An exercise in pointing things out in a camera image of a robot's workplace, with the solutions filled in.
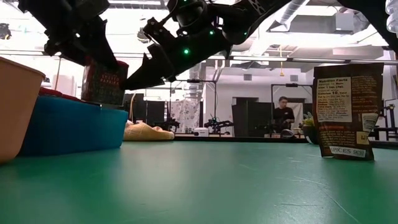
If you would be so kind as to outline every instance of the brown snack bag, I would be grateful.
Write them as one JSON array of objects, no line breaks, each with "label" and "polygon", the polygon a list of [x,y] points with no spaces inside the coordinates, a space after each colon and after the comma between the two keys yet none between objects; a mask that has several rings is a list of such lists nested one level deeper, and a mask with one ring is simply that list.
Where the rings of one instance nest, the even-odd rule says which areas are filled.
[{"label": "brown snack bag", "polygon": [[322,157],[374,160],[368,136],[382,108],[383,63],[314,68],[313,118]]},{"label": "brown snack bag", "polygon": [[83,74],[81,99],[102,105],[122,105],[124,90],[120,83],[127,79],[129,65],[118,61],[119,69],[112,71],[88,58]]}]

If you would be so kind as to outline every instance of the green tabletop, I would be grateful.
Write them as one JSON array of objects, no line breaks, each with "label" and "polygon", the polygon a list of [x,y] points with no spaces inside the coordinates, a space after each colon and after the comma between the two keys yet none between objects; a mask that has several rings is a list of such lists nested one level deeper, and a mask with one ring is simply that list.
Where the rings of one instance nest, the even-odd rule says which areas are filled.
[{"label": "green tabletop", "polygon": [[130,142],[0,166],[1,224],[398,223],[398,151],[322,159],[309,144]]}]

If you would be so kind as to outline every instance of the pink container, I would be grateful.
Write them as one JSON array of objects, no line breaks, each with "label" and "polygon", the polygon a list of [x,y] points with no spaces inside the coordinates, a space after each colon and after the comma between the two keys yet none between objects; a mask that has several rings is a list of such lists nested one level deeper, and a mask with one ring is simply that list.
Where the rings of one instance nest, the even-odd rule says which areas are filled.
[{"label": "pink container", "polygon": [[45,75],[0,57],[0,164],[21,149]]}]

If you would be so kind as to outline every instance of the blue plastic tub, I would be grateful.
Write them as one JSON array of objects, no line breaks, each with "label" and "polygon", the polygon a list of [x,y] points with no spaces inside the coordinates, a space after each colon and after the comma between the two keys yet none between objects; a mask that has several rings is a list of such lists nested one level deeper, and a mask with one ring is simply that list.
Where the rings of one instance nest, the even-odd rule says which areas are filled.
[{"label": "blue plastic tub", "polygon": [[39,96],[20,156],[49,156],[119,148],[127,112]]}]

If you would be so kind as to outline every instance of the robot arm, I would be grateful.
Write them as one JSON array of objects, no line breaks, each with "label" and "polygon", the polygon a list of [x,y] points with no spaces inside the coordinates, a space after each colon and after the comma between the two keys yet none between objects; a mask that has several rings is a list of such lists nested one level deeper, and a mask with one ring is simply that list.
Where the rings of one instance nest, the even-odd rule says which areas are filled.
[{"label": "robot arm", "polygon": [[[386,29],[388,15],[382,0],[338,0],[345,7],[361,11],[389,44],[398,52],[395,34]],[[136,90],[169,82],[185,70],[208,57],[222,52],[228,59],[232,45],[242,44],[261,22],[290,0],[242,0],[231,6],[207,4],[204,0],[170,0],[169,17],[180,24],[177,37],[167,31],[163,21],[154,18],[148,21],[144,32],[156,44],[148,47],[152,58],[146,56],[142,66],[121,87]],[[217,19],[223,19],[219,29]]]},{"label": "robot arm", "polygon": [[[338,0],[345,7],[361,11],[398,52],[395,34],[386,29],[388,15],[383,0]],[[144,55],[141,67],[126,82],[123,90],[137,90],[174,81],[176,76],[208,57],[222,52],[228,59],[233,45],[243,43],[261,24],[290,0],[241,0],[231,6],[207,4],[204,0],[169,0],[170,14],[158,22],[149,19],[143,29],[154,40]],[[109,7],[107,0],[20,0],[19,9],[29,11],[47,30],[49,55],[61,52],[85,65],[87,56],[117,68],[116,59],[105,37],[106,21],[99,15]],[[218,18],[223,19],[219,25]],[[164,24],[173,19],[180,24],[174,37]]]},{"label": "robot arm", "polygon": [[49,41],[44,45],[50,56],[80,65],[89,56],[109,68],[118,64],[105,37],[106,21],[99,15],[109,7],[107,0],[19,0],[18,8],[29,11],[45,28]]}]

